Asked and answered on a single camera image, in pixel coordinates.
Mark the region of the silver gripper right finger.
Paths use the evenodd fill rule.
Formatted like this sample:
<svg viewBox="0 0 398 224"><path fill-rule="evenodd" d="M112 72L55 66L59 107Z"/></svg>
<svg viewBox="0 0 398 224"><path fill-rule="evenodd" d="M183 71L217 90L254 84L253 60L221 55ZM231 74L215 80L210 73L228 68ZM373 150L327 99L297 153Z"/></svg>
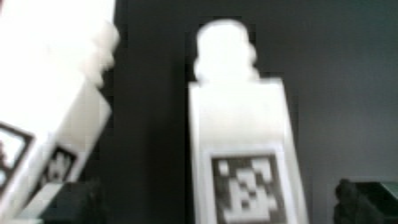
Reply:
<svg viewBox="0 0 398 224"><path fill-rule="evenodd" d="M398 224L398 182L340 180L334 224Z"/></svg>

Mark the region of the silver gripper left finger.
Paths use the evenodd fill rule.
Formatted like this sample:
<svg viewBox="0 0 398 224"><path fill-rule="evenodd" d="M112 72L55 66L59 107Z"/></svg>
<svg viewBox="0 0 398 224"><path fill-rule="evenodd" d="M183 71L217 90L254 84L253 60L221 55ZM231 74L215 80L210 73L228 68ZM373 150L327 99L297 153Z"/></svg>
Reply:
<svg viewBox="0 0 398 224"><path fill-rule="evenodd" d="M23 217L43 224L107 224L100 183L48 183L23 209Z"/></svg>

